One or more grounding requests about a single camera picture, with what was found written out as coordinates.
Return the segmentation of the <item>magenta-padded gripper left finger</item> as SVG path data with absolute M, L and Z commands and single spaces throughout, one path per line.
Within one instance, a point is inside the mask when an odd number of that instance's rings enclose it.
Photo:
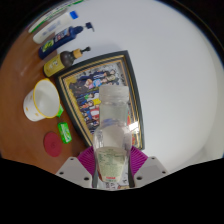
M 69 157 L 56 175 L 84 188 L 96 188 L 97 171 L 93 148 L 87 148 L 78 157 Z

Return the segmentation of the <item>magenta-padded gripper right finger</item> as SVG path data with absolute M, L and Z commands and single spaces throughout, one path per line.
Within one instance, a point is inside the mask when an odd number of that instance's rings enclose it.
M 128 171 L 131 188 L 143 187 L 168 174 L 166 168 L 155 156 L 148 157 L 135 147 L 130 150 Z

